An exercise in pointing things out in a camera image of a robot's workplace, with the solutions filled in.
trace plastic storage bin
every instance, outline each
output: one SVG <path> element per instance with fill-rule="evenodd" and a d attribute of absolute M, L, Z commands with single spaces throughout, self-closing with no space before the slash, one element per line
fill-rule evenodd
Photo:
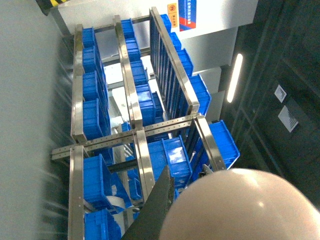
<path fill-rule="evenodd" d="M 179 197 L 180 193 L 178 192 L 178 189 L 174 190 L 174 200 L 177 200 L 177 198 Z"/>
<path fill-rule="evenodd" d="M 83 161 L 83 196 L 97 210 L 105 208 L 110 210 L 117 208 L 119 212 L 124 210 L 121 207 L 112 206 L 106 196 L 122 198 L 126 208 L 131 206 L 130 198 L 118 174 L 109 172 L 101 154 L 85 158 Z"/>
<path fill-rule="evenodd" d="M 194 65 L 191 61 L 191 58 L 189 54 L 187 53 L 187 50 L 184 48 L 180 51 L 176 51 L 178 53 L 178 56 L 181 60 L 181 63 L 184 67 L 184 70 L 188 76 L 192 76 L 192 73 L 194 71 Z"/>
<path fill-rule="evenodd" d="M 127 19 L 127 20 L 122 20 L 121 25 L 122 25 L 123 34 L 124 34 L 125 39 L 135 38 L 135 30 L 134 30 L 134 25 L 132 23 L 131 18 Z"/>
<path fill-rule="evenodd" d="M 168 15 L 167 14 L 162 14 L 161 18 L 163 20 L 163 23 L 164 23 L 165 28 L 168 31 L 168 33 L 171 33 L 171 21 L 170 21 Z"/>
<path fill-rule="evenodd" d="M 82 65 L 86 74 L 96 71 L 99 81 L 107 86 L 104 66 L 96 46 L 87 47 L 82 52 Z"/>
<path fill-rule="evenodd" d="M 240 157 L 240 152 L 223 120 L 210 124 L 209 128 L 221 153 L 225 166 L 227 169 L 229 169 Z M 193 181 L 198 179 L 199 173 L 202 171 L 202 165 L 208 164 L 209 161 L 206 151 L 202 152 L 202 149 L 203 143 L 201 139 L 199 139 L 195 147 L 196 155 L 193 158 L 196 162 L 191 163 L 193 169 L 193 175 L 191 179 Z"/>
<path fill-rule="evenodd" d="M 131 199 L 140 200 L 142 198 L 140 181 L 138 179 L 133 178 L 129 180 L 129 189 Z"/>
<path fill-rule="evenodd" d="M 99 150 L 94 151 L 94 155 L 98 156 L 99 154 L 102 155 L 107 166 L 115 164 L 114 152 L 113 152 L 112 148 L 106 148 L 103 150 L 99 149 Z"/>
<path fill-rule="evenodd" d="M 195 95 L 200 103 L 200 108 L 198 112 L 205 116 L 208 112 L 211 103 L 211 95 L 200 74 L 192 76 L 189 79 L 194 89 Z"/>
<path fill-rule="evenodd" d="M 154 104 L 155 104 L 155 117 L 156 118 L 162 117 L 164 114 L 164 110 L 161 106 L 159 95 L 157 92 L 153 92 L 152 95 L 153 95 Z"/>
<path fill-rule="evenodd" d="M 127 132 L 131 130 L 130 124 L 126 121 L 121 124 L 122 132 Z"/>
<path fill-rule="evenodd" d="M 240 157 L 240 152 L 223 120 L 210 124 L 209 128 L 227 169 Z"/>
<path fill-rule="evenodd" d="M 130 62 L 139 61 L 141 58 L 140 49 L 135 38 L 129 38 L 125 40 L 126 48 L 129 55 Z"/>
<path fill-rule="evenodd" d="M 101 60 L 99 47 L 98 47 L 98 43 L 97 43 L 97 38 L 96 38 L 95 30 L 93 27 L 85 28 L 82 30 L 82 43 L 83 43 L 83 47 L 85 49 L 91 48 L 94 46 L 96 49 L 98 59 Z"/>
<path fill-rule="evenodd" d="M 125 160 L 126 161 L 131 161 L 133 159 L 135 159 L 134 156 L 128 156 Z M 138 174 L 138 169 L 137 168 L 127 171 L 127 174 L 128 174 L 128 177 L 130 179 L 139 179 L 139 174 Z"/>
<path fill-rule="evenodd" d="M 83 103 L 83 131 L 87 140 L 110 135 L 110 120 L 103 114 L 99 99 Z"/>
<path fill-rule="evenodd" d="M 154 124 L 156 118 L 156 105 L 150 86 L 148 84 L 136 86 L 136 93 L 141 109 L 143 126 L 145 127 Z"/>
<path fill-rule="evenodd" d="M 134 84 L 136 86 L 148 84 L 148 73 L 141 60 L 130 63 Z"/>
<path fill-rule="evenodd" d="M 136 220 L 136 219 L 137 219 L 137 217 L 139 216 L 139 214 L 140 214 L 140 212 L 136 212 L 136 213 L 134 213 L 134 214 L 133 214 L 133 220 Z"/>
<path fill-rule="evenodd" d="M 105 209 L 84 216 L 85 240 L 120 240 L 121 229 Z"/>
<path fill-rule="evenodd" d="M 112 196 L 112 178 L 104 158 L 99 156 L 83 160 L 83 197 L 97 210 L 112 209 L 106 196 Z"/>
<path fill-rule="evenodd" d="M 170 32 L 169 36 L 172 40 L 172 43 L 173 43 L 175 50 L 180 51 L 182 48 L 182 45 L 181 45 L 181 42 L 180 42 L 177 34 L 175 32 Z"/>
<path fill-rule="evenodd" d="M 83 97 L 86 101 L 99 99 L 99 103 L 104 115 L 109 118 L 108 113 L 108 90 L 97 77 L 97 72 L 86 73 L 82 76 L 83 81 Z"/>
<path fill-rule="evenodd" d="M 164 167 L 169 165 L 174 187 L 184 188 L 192 175 L 192 169 L 181 136 L 149 143 L 148 148 L 154 179 L 157 181 Z"/>

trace ceiling light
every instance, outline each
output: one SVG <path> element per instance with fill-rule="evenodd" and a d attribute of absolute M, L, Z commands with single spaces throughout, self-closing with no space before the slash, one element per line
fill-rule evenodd
<path fill-rule="evenodd" d="M 230 87 L 229 87 L 228 95 L 226 97 L 226 99 L 229 103 L 231 103 L 232 100 L 234 99 L 243 58 L 244 57 L 240 53 L 236 56 L 235 65 L 234 65 L 232 78 L 231 78 L 231 82 L 230 82 Z"/>

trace stainless steel rack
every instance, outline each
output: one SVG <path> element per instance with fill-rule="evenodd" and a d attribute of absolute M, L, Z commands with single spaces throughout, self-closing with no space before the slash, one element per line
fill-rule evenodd
<path fill-rule="evenodd" d="M 177 51 L 169 37 L 168 31 L 162 22 L 161 16 L 157 9 L 152 7 L 149 16 L 144 16 L 141 21 L 152 21 L 155 23 L 159 32 L 159 37 L 164 42 L 165 50 L 169 55 L 171 64 L 175 71 L 179 87 L 188 103 L 188 114 L 176 119 L 171 119 L 161 123 L 143 127 L 143 119 L 139 106 L 138 95 L 134 83 L 134 78 L 129 61 L 126 41 L 121 25 L 121 18 L 116 15 L 113 20 L 113 26 L 107 25 L 98 28 L 98 31 L 114 29 L 118 40 L 119 60 L 121 63 L 123 84 L 126 95 L 127 108 L 129 112 L 132 130 L 109 135 L 106 137 L 87 140 L 83 131 L 83 92 L 82 92 L 82 25 L 77 25 L 74 34 L 74 71 L 72 86 L 72 118 L 71 118 L 71 136 L 75 144 L 54 149 L 51 153 L 51 159 L 55 162 L 63 162 L 70 167 L 70 184 L 69 184 L 69 217 L 68 217 L 68 239 L 83 240 L 84 214 L 95 209 L 84 200 L 83 185 L 83 161 L 85 157 L 93 155 L 93 151 L 105 148 L 113 148 L 122 145 L 134 143 L 136 162 L 140 177 L 143 201 L 148 199 L 154 185 L 155 178 L 151 165 L 148 144 L 146 137 L 162 133 L 180 133 L 182 130 L 188 130 L 188 137 L 184 131 L 185 146 L 188 154 L 192 154 L 195 147 L 195 139 L 201 138 L 205 151 L 208 155 L 210 164 L 214 171 L 225 170 L 226 166 L 222 160 L 219 149 L 211 134 L 209 126 L 204 116 L 198 113 L 199 102 L 191 86 L 189 78 L 178 57 Z M 125 154 L 122 151 L 120 161 L 125 162 Z M 122 177 L 125 189 L 128 191 L 128 178 Z M 126 228 L 132 223 L 132 217 L 125 214 Z"/>

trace printed sign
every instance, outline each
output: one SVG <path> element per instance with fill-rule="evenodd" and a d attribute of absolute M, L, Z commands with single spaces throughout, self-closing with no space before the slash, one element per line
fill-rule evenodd
<path fill-rule="evenodd" d="M 197 0 L 178 0 L 180 32 L 195 29 L 197 22 Z"/>
<path fill-rule="evenodd" d="M 178 27 L 178 9 L 176 3 L 168 4 L 168 16 L 171 21 L 172 28 Z"/>

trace air vent grille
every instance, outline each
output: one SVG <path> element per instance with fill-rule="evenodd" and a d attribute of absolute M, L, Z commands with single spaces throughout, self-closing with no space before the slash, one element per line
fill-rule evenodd
<path fill-rule="evenodd" d="M 288 108 L 284 106 L 278 116 L 285 128 L 291 133 L 298 125 L 298 120 L 289 112 Z"/>
<path fill-rule="evenodd" d="M 278 85 L 274 92 L 274 95 L 279 99 L 280 103 L 282 103 L 285 100 L 287 93 L 280 85 Z"/>

